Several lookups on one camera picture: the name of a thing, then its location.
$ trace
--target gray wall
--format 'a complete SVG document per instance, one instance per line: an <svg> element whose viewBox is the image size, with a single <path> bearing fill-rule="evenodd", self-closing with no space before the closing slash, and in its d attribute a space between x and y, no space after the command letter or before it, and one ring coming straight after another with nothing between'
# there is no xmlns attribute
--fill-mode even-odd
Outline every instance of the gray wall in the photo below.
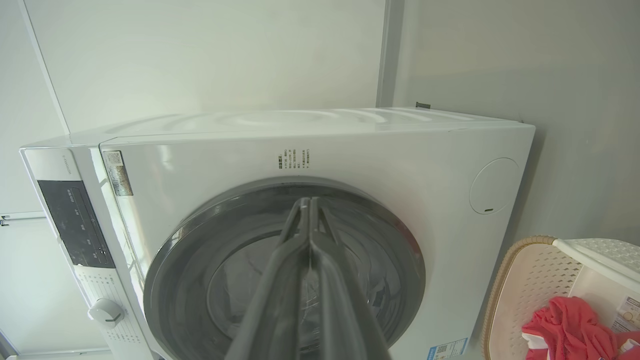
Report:
<svg viewBox="0 0 640 360"><path fill-rule="evenodd" d="M640 245L640 2L405 7L394 105L537 128L505 247L535 234Z"/></svg>

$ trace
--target black display panel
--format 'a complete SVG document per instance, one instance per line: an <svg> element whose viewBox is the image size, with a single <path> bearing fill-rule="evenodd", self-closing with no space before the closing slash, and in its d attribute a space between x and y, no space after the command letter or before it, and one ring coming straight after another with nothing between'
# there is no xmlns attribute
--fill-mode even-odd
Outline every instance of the black display panel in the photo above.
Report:
<svg viewBox="0 0 640 360"><path fill-rule="evenodd" d="M38 185L71 261L94 268L115 268L84 183L38 180Z"/></svg>

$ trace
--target barcode sticker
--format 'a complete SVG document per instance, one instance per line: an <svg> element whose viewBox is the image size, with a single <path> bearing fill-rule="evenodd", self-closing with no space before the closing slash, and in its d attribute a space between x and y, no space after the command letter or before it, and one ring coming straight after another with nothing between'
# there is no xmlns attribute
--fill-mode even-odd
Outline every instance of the barcode sticker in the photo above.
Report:
<svg viewBox="0 0 640 360"><path fill-rule="evenodd" d="M442 360L462 355L465 351L465 346L467 346L467 339L468 338L464 338L448 344L432 347L429 349L427 360Z"/></svg>
<svg viewBox="0 0 640 360"><path fill-rule="evenodd" d="M107 157L107 164L112 167L121 167L124 166L122 163L122 154L120 151L105 151L104 155Z"/></svg>
<svg viewBox="0 0 640 360"><path fill-rule="evenodd" d="M277 152L278 169L309 168L311 165L311 150L287 148Z"/></svg>

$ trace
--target dial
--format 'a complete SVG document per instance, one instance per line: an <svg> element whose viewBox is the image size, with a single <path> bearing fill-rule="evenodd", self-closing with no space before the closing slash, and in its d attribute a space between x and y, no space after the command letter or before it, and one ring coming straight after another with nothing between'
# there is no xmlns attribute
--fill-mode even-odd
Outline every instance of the dial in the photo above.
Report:
<svg viewBox="0 0 640 360"><path fill-rule="evenodd" d="M104 298L98 299L87 314L90 319L106 330L113 329L124 318L122 307L112 300Z"/></svg>

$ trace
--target gray plastic tongs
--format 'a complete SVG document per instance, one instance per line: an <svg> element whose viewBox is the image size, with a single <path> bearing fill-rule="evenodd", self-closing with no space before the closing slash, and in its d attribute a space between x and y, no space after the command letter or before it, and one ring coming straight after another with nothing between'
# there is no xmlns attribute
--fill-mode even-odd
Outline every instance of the gray plastic tongs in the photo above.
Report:
<svg viewBox="0 0 640 360"><path fill-rule="evenodd" d="M299 199L225 360L297 360L303 274L320 279L320 358L390 360L322 198Z"/></svg>

